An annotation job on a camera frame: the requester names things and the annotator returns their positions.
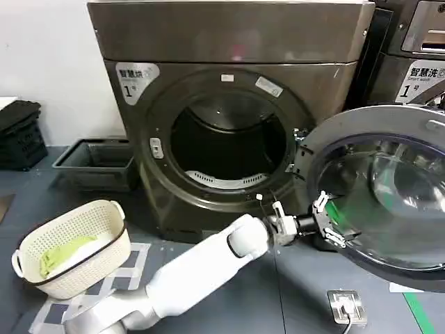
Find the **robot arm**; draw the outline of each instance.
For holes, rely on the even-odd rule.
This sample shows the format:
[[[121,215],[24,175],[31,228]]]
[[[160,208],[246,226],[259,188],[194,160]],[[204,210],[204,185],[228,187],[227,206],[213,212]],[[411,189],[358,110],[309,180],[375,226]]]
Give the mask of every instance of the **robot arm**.
[[[142,289],[112,291],[64,322],[67,334],[118,334],[181,315],[269,246],[266,226],[248,214],[160,268]]]

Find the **floor socket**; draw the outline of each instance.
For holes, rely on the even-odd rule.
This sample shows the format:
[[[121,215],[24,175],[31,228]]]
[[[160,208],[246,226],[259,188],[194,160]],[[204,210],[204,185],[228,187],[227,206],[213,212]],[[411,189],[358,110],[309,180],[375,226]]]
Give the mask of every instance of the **floor socket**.
[[[356,291],[330,290],[327,292],[327,297],[329,298],[334,320],[338,324],[349,324],[348,315],[341,308],[345,299],[348,299],[354,305],[354,313],[350,317],[352,324],[365,325],[368,322],[368,317],[364,311],[362,300]]]

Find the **white plastic basket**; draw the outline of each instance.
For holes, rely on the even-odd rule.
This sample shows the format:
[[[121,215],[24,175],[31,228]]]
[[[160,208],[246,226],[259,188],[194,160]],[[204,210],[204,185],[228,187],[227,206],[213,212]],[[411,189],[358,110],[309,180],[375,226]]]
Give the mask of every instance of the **white plastic basket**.
[[[130,256],[131,244],[119,203],[95,200],[41,225],[28,234],[12,256],[15,273],[57,299],[68,299],[94,285]],[[40,275],[43,253],[79,236],[105,235],[107,245],[52,278]]]

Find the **second washing machine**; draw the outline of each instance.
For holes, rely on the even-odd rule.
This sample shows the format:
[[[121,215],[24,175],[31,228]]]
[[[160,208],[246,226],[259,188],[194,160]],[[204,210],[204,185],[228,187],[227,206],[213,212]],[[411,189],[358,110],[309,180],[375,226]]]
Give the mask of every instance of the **second washing machine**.
[[[279,198],[300,139],[340,112],[369,1],[88,4],[159,228],[198,241]]]

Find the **white sticker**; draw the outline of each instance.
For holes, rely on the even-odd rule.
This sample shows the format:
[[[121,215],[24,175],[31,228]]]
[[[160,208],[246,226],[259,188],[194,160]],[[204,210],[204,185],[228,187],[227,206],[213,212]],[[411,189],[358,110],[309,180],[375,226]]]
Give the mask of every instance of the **white sticker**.
[[[411,287],[404,287],[403,285],[399,285],[397,283],[390,282],[389,284],[389,292],[424,292],[423,290],[413,289]]]
[[[125,102],[134,106],[146,87],[159,76],[159,67],[151,63],[117,63],[116,72]]]
[[[255,86],[275,97],[279,97],[283,91],[283,88],[275,85],[272,81],[269,81],[264,77],[259,77],[257,82],[255,82]]]
[[[405,75],[396,102],[410,103],[443,80],[445,80],[445,61],[415,61]]]
[[[234,82],[235,76],[233,74],[222,74],[221,81],[222,82]]]

